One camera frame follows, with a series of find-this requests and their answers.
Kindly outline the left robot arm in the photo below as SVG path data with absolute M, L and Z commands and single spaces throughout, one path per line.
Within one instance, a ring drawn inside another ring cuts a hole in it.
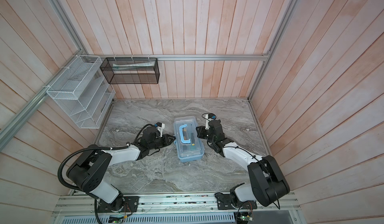
M 122 202 L 121 192 L 104 179 L 107 169 L 115 164 L 141 160 L 150 156 L 152 150 L 158 152 L 173 144 L 175 140 L 175 136 L 162 135 L 156 128 L 149 127 L 133 143 L 127 143 L 123 147 L 91 145 L 76 151 L 62 162 L 65 165 L 70 159 L 79 155 L 66 172 L 67 178 L 74 183 L 69 185 L 69 188 L 82 191 L 106 204 Z

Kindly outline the blue plastic tool box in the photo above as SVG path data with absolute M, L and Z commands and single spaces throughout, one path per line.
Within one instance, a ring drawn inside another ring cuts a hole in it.
M 182 163 L 201 160 L 205 147 L 197 136 L 197 120 L 193 116 L 176 118 L 174 132 L 176 136 L 178 158 Z

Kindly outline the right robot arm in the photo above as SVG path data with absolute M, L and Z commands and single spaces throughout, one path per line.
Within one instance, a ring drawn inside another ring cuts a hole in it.
M 223 132 L 220 120 L 208 121 L 206 126 L 196 128 L 197 136 L 207 141 L 217 154 L 234 161 L 244 168 L 250 184 L 239 184 L 224 195 L 233 206 L 239 207 L 247 202 L 259 202 L 267 207 L 290 193 L 289 184 L 274 157 L 253 154 L 241 148 Z

